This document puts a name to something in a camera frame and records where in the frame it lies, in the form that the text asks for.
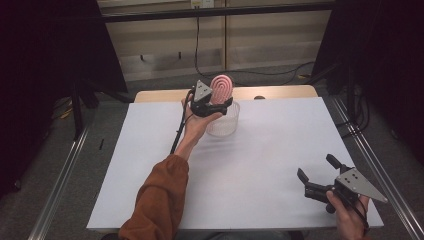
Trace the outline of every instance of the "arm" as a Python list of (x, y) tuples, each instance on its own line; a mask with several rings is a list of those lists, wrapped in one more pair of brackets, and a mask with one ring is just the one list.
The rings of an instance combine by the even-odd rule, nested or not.
[(221, 117), (192, 115), (186, 109), (184, 137), (174, 154), (156, 164), (140, 188), (134, 212), (119, 231), (121, 239), (172, 239), (181, 222), (188, 181), (188, 158), (206, 126)]
[[(364, 237), (364, 225), (359, 216), (352, 210), (346, 209), (342, 201), (333, 194), (332, 191), (327, 192), (327, 198), (336, 209), (337, 230), (341, 240), (370, 240), (369, 237)], [(359, 211), (364, 214), (364, 210), (368, 211), (369, 198), (360, 196), (359, 201), (362, 202), (365, 209), (360, 203), (356, 204)]]

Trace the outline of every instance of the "electrical outlet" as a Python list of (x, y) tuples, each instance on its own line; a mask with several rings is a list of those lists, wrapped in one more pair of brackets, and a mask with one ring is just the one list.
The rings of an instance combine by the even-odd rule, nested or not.
[(214, 8), (214, 0), (202, 0), (202, 8)]
[(202, 7), (202, 0), (191, 0), (191, 8), (201, 8)]

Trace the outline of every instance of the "transparent bowl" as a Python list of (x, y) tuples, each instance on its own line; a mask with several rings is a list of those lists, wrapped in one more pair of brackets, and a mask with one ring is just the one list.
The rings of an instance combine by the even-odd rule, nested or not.
[(212, 136), (225, 137), (237, 129), (240, 105), (233, 101), (233, 104), (227, 108), (227, 114), (209, 123), (206, 132)]

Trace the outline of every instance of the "silver bracket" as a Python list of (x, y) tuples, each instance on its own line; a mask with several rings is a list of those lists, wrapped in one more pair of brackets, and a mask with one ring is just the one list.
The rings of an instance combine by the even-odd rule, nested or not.
[(203, 98), (212, 94), (212, 89), (204, 84), (202, 81), (198, 80), (196, 84), (196, 91), (194, 93), (194, 101), (198, 102)]
[(351, 191), (387, 203), (389, 200), (381, 194), (356, 168), (339, 175), (336, 181)]

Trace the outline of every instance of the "rust-colored sweater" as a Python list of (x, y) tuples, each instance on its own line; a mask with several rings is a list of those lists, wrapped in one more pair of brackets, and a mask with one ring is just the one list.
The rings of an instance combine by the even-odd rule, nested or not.
[(183, 216), (187, 182), (188, 163), (183, 158), (171, 154), (156, 164), (138, 191), (134, 212), (119, 230), (119, 238), (172, 240)]

